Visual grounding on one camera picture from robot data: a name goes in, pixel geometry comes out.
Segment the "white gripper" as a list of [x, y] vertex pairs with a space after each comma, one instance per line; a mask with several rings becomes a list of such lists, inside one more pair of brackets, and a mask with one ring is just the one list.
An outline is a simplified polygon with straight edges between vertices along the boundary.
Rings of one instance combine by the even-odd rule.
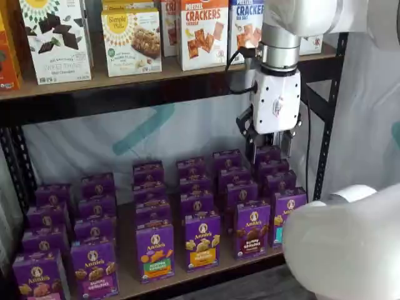
[[266, 135], [281, 132], [280, 148], [284, 157], [291, 157], [293, 139], [303, 124], [299, 106], [301, 73], [273, 76], [255, 70], [252, 83], [257, 91], [251, 93], [251, 104], [236, 118], [236, 125], [246, 141], [245, 157], [255, 164], [260, 147], [266, 145]]

